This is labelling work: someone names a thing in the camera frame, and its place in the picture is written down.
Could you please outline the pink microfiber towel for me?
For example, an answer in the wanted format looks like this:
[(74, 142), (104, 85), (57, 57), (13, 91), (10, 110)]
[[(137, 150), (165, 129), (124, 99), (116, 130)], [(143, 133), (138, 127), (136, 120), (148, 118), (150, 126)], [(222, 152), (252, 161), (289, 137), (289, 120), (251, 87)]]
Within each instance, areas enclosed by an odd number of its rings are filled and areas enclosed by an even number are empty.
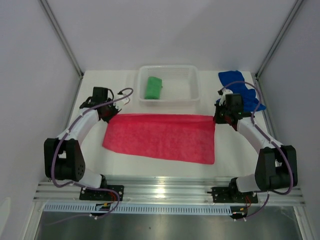
[(195, 114), (119, 114), (102, 146), (119, 154), (203, 165), (215, 162), (215, 119)]

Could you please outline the green microfiber towel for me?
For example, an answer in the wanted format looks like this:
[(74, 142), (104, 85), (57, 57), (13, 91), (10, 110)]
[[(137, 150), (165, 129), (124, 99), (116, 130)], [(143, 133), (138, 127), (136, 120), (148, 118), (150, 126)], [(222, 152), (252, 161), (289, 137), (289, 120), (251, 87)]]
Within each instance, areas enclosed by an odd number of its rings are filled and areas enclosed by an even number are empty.
[(163, 80), (158, 77), (150, 76), (147, 79), (147, 84), (144, 93), (145, 100), (159, 100), (163, 88)]

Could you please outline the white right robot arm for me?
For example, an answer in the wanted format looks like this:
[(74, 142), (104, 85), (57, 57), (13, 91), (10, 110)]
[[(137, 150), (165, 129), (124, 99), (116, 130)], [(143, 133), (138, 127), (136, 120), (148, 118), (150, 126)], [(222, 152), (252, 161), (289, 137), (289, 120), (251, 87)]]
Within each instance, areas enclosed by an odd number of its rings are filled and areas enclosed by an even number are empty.
[(234, 202), (246, 197), (247, 192), (274, 192), (287, 195), (298, 184), (297, 152), (291, 145), (283, 145), (264, 132), (255, 122), (254, 114), (244, 111), (244, 100), (239, 93), (220, 90), (215, 103), (217, 124), (228, 124), (241, 134), (257, 152), (253, 174), (231, 180), (228, 196)]

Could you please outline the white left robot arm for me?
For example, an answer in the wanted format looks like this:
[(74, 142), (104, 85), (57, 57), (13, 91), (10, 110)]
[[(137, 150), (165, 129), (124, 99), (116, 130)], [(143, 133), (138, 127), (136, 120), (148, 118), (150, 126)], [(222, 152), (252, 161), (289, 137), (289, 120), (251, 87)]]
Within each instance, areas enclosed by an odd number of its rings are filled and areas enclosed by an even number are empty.
[(77, 117), (57, 137), (44, 142), (45, 175), (58, 188), (75, 184), (91, 188), (97, 200), (108, 196), (109, 188), (102, 184), (103, 176), (86, 167), (81, 145), (90, 130), (99, 122), (108, 123), (125, 105), (122, 91), (114, 94), (105, 87), (94, 87), (79, 107)]

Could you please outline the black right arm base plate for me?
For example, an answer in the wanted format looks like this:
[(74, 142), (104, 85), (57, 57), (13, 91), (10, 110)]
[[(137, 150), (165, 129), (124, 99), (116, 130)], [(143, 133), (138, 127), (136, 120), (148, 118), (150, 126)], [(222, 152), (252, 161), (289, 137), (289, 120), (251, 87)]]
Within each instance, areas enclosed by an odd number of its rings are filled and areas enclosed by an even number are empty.
[(258, 197), (253, 192), (239, 192), (234, 186), (215, 186), (207, 192), (214, 203), (257, 204)]

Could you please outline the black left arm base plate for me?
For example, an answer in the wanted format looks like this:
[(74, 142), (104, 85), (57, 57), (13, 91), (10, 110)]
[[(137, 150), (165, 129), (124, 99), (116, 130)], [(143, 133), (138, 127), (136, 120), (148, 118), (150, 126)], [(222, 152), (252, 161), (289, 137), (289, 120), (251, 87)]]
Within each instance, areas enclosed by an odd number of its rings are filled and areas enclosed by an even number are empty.
[[(119, 195), (119, 201), (123, 200), (125, 187), (123, 185), (108, 185), (108, 189), (115, 191)], [(118, 200), (115, 193), (103, 190), (81, 190), (79, 199), (82, 201), (107, 201), (116, 202)]]

